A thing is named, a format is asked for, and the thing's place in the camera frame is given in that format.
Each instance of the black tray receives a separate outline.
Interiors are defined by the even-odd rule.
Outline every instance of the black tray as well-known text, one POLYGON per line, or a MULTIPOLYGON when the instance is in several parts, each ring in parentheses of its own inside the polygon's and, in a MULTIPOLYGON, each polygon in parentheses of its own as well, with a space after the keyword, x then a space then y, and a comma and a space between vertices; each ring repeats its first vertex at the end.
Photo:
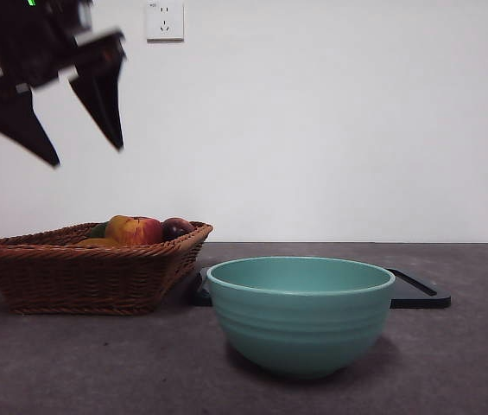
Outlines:
MULTIPOLYGON (((190 288, 190 301, 196 306, 211 306, 207 282, 208 268, 202 268, 190 288)), ((440 287, 402 271, 387 268, 396 276, 392 309, 443 309, 451 305, 451 296, 440 287)))

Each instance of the electrical socket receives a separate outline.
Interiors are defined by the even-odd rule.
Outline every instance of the electrical socket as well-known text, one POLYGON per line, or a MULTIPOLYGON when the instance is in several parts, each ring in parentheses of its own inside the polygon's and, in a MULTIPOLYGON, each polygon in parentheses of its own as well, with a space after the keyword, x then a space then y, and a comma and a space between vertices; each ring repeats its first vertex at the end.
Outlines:
POLYGON ((181 0, 149 0, 145 16, 148 42, 184 40, 184 3, 181 0))

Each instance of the wicker basket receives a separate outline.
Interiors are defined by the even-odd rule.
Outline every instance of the wicker basket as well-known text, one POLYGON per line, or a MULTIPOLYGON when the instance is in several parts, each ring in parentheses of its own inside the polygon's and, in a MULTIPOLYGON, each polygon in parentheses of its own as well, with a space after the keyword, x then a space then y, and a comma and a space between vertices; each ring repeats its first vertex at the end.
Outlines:
POLYGON ((193 267, 212 226, 148 246, 75 246, 97 223, 0 239, 0 292, 18 314, 153 311, 193 267))

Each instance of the gray tabletop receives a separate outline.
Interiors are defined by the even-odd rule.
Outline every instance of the gray tabletop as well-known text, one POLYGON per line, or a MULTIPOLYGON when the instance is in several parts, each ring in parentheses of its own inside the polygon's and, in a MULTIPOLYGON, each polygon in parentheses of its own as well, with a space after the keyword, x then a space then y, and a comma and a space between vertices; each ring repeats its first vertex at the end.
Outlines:
POLYGON ((488 414, 488 245, 207 243, 227 259, 314 255, 409 272, 449 291, 442 310, 392 310, 349 367, 277 378, 227 344, 185 278, 147 316, 18 316, 0 296, 0 415, 488 414))

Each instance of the teal bowl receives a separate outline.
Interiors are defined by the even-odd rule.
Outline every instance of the teal bowl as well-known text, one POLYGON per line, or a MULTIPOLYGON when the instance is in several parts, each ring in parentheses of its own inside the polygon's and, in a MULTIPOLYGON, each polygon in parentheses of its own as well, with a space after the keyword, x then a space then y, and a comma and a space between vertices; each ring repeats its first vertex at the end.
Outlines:
POLYGON ((237 259, 207 272, 229 343, 276 374, 315 379, 348 366, 374 344, 395 276, 343 259, 237 259))

